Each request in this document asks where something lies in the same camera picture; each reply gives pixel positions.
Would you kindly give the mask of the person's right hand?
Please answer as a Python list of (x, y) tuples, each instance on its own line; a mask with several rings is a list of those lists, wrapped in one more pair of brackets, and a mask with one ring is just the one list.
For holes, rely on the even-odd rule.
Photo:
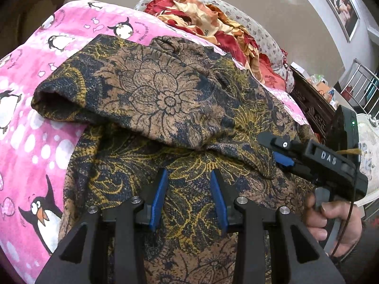
[(337, 242), (328, 254), (333, 257), (342, 257), (359, 241), (362, 235), (362, 221), (360, 210), (354, 204), (350, 210), (350, 203), (347, 201), (332, 201), (322, 203), (319, 210), (314, 208), (316, 197), (310, 192), (304, 202), (304, 214), (302, 220), (316, 241), (324, 241), (328, 237), (325, 229), (327, 221), (338, 218), (342, 221), (341, 228), (346, 229), (344, 233), (340, 231), (340, 244)]

